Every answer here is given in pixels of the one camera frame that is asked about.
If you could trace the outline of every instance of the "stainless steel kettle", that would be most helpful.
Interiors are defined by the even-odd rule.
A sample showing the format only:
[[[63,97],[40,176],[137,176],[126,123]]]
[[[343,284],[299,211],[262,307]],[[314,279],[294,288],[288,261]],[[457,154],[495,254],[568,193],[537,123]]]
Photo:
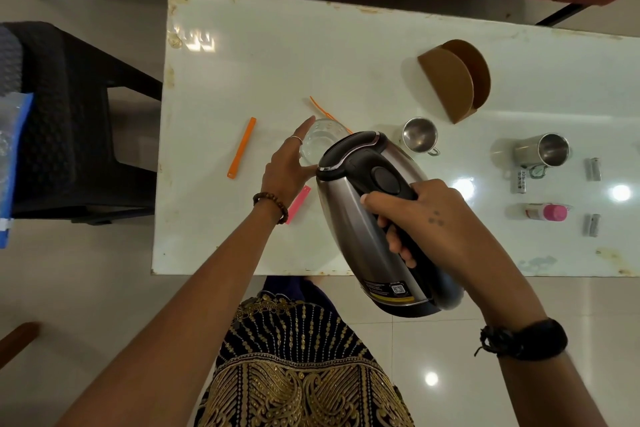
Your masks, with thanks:
[[[408,268],[400,255],[390,252],[385,230],[360,204],[360,197],[377,190],[417,199],[409,183],[425,179],[411,157],[377,131],[361,131],[336,142],[316,172],[324,216],[353,274],[380,309],[402,318],[453,309],[463,289],[403,230],[398,230],[400,238],[417,266]]]

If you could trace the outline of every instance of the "plastic bag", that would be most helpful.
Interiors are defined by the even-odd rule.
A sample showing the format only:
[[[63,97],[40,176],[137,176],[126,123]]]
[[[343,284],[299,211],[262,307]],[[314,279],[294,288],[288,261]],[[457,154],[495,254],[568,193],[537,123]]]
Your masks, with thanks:
[[[32,100],[33,93],[0,96],[0,248],[6,247],[12,224],[18,142]]]

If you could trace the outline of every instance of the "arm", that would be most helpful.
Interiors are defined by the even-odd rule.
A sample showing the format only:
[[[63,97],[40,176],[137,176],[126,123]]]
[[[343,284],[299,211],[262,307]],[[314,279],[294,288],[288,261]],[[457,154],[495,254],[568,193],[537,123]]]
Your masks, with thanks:
[[[440,180],[413,188],[417,201],[372,192],[362,203],[380,215],[381,227],[391,220],[407,231],[437,266],[465,287],[488,325],[518,331],[547,318],[529,282],[457,190]],[[392,252],[415,267],[394,225],[387,240]],[[520,427],[606,427],[566,352],[539,362],[499,362]]]
[[[295,135],[304,138],[314,120]],[[262,190],[285,206],[315,173],[315,166],[298,163],[299,146],[297,139],[286,140],[262,178]],[[260,200],[57,425],[185,425],[280,216],[275,203]]]

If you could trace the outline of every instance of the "kettle lid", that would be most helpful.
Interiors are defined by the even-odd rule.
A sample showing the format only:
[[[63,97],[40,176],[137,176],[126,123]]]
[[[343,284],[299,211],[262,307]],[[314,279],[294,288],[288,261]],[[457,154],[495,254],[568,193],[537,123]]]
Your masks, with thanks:
[[[324,153],[318,163],[317,176],[322,172],[338,171],[346,158],[356,150],[372,148],[382,152],[387,147],[387,136],[379,131],[359,131],[338,140]]]

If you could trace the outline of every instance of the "stainless steel mug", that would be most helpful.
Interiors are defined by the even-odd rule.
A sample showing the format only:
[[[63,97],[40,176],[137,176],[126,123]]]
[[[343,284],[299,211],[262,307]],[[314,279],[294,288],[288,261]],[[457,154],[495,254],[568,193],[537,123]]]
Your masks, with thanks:
[[[517,142],[513,156],[520,167],[529,170],[532,179],[541,179],[548,167],[558,167],[569,159],[571,147],[562,135],[544,133]]]
[[[400,147],[415,153],[427,153],[432,156],[440,155],[436,149],[438,130],[433,122],[424,117],[409,119],[400,131],[397,142]]]

